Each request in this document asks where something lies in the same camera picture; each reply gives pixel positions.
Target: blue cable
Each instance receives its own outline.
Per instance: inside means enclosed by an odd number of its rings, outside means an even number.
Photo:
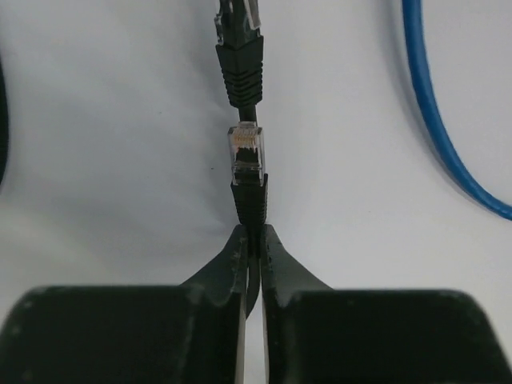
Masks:
[[[426,57],[425,39],[423,37],[422,1],[402,0],[403,26],[406,33],[407,57],[410,76],[419,108],[425,120],[432,142],[455,181],[464,191],[481,203],[485,208],[512,220],[512,206],[505,204],[487,192],[471,176],[462,163],[452,144],[439,114],[429,63]]]

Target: white background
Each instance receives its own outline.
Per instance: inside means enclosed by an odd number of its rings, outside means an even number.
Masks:
[[[399,1],[260,1],[269,223],[340,288],[471,293],[512,353],[512,225],[444,175]],[[512,2],[429,0],[438,102],[477,180],[512,202]],[[177,284],[236,223],[213,0],[1,0],[12,121],[0,318],[48,283]],[[246,382],[264,381],[261,309]]]

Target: curved blue wire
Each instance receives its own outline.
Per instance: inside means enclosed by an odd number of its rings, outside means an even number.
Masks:
[[[441,160],[445,163],[446,168],[460,187],[469,196],[480,202],[487,209],[508,220],[512,220],[512,206],[495,198],[471,176],[458,156],[442,123],[432,81],[430,80],[429,63],[426,57],[425,40],[423,38],[422,1],[402,0],[402,12],[404,31],[406,33],[407,57],[414,92],[416,93],[416,99],[418,100],[423,120],[425,120],[426,128]]]

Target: white surface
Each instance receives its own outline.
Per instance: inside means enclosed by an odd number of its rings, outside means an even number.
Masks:
[[[0,316],[58,282],[179,283],[236,223],[236,122],[211,1],[0,1],[13,145]],[[460,155],[512,202],[512,2],[429,0],[426,39]],[[471,293],[512,353],[512,225],[465,198],[422,136],[399,1],[261,0],[269,222],[336,287]],[[264,379],[261,311],[246,382]]]

